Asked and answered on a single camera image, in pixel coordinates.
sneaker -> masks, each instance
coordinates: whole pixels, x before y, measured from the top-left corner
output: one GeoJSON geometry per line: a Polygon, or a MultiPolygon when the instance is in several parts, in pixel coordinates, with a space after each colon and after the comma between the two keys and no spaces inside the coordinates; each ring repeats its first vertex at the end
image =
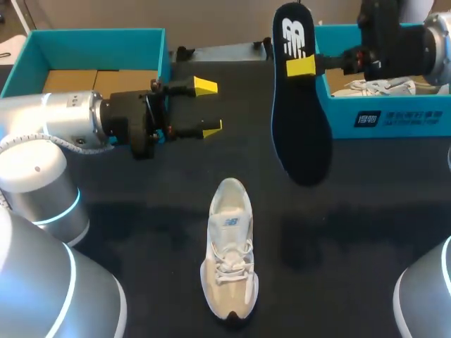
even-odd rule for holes
{"type": "Polygon", "coordinates": [[[415,95],[415,82],[408,77],[392,80],[355,80],[348,83],[348,89],[341,89],[333,96],[415,95]]]}
{"type": "Polygon", "coordinates": [[[252,229],[246,189],[234,178],[225,179],[211,201],[206,255],[200,267],[206,301],[222,320],[245,319],[257,301],[252,229]]]}

insole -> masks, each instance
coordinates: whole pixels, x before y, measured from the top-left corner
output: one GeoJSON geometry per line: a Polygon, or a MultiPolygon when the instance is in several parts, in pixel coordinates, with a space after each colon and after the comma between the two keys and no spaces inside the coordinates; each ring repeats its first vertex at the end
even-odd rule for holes
{"type": "Polygon", "coordinates": [[[273,21],[275,88],[273,143],[287,174],[310,187],[327,176],[332,132],[318,96],[315,77],[288,77],[286,61],[315,53],[314,22],[302,4],[280,7],[273,21]]]}

new balance logo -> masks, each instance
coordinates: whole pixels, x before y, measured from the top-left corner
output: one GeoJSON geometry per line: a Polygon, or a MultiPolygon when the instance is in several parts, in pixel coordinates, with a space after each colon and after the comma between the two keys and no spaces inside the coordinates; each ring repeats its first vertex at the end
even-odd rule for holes
{"type": "Polygon", "coordinates": [[[304,26],[299,21],[283,19],[282,21],[283,39],[287,42],[283,44],[285,54],[293,58],[305,58],[305,36],[304,26]]]}
{"type": "Polygon", "coordinates": [[[239,218],[228,218],[225,220],[224,225],[237,225],[239,218]]]}

cable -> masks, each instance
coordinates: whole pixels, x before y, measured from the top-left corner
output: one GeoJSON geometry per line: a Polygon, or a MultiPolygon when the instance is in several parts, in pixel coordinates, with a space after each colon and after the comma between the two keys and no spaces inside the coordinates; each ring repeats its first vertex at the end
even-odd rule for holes
{"type": "MultiPolygon", "coordinates": [[[[47,134],[29,134],[29,135],[17,136],[8,141],[3,141],[2,143],[0,143],[0,154],[18,144],[22,144],[22,143],[26,143],[26,142],[30,142],[30,141],[37,141],[40,139],[53,142],[62,148],[66,148],[70,151],[73,151],[74,153],[81,154],[81,155],[95,155],[95,154],[104,153],[105,151],[114,149],[114,147],[111,146],[110,144],[102,149],[83,149],[78,146],[75,146],[74,144],[71,144],[70,142],[60,139],[59,137],[55,137],[55,136],[51,136],[51,135],[47,135],[47,134]]],[[[0,190],[0,206],[3,206],[4,208],[11,210],[11,207],[9,206],[9,204],[8,204],[7,200],[5,199],[5,196],[3,195],[1,190],[0,190]]]]}

black tablecloth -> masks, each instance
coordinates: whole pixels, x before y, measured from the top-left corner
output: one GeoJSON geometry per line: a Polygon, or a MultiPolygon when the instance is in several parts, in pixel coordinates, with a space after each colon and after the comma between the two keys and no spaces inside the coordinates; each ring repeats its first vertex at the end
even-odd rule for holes
{"type": "Polygon", "coordinates": [[[188,75],[220,93],[173,99],[174,125],[222,118],[222,132],[160,146],[153,161],[134,162],[127,147],[68,155],[91,218],[78,249],[121,281],[126,337],[399,337],[398,277],[451,234],[451,141],[338,141],[330,177],[304,189],[273,152],[271,64],[175,66],[174,78],[188,75]],[[214,320],[199,279],[209,204],[226,177],[251,198],[260,280],[255,316],[237,332],[214,320]]]}

